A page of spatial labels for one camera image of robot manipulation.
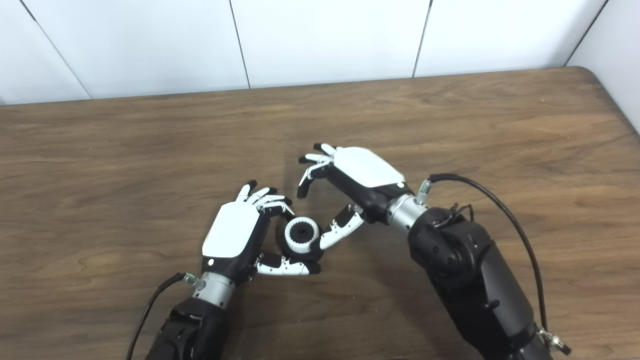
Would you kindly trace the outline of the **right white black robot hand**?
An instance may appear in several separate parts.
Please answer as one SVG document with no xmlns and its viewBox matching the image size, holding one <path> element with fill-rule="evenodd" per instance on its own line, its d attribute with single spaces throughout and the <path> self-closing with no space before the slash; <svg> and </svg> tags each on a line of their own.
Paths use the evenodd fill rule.
<svg viewBox="0 0 640 360">
<path fill-rule="evenodd" d="M 368 148 L 315 143 L 314 153 L 298 162 L 310 164 L 297 188 L 304 199 L 314 180 L 327 179 L 352 203 L 346 205 L 320 235 L 316 248 L 324 251 L 349 236 L 363 223 L 390 226 L 400 202 L 414 196 L 405 176 Z"/>
</svg>

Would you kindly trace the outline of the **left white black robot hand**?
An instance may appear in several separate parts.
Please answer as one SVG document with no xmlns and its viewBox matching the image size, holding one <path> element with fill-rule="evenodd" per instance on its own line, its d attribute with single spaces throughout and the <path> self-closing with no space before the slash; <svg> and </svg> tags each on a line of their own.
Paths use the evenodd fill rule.
<svg viewBox="0 0 640 360">
<path fill-rule="evenodd" d="M 235 199 L 219 208 L 202 244 L 201 273 L 211 273 L 230 280 L 236 287 L 250 281 L 257 273 L 272 276 L 318 275 L 321 267 L 291 256 L 276 256 L 277 264 L 265 264 L 262 251 L 272 218 L 295 218 L 293 201 L 278 194 L 276 187 L 257 190 L 252 179 L 242 185 Z"/>
</svg>

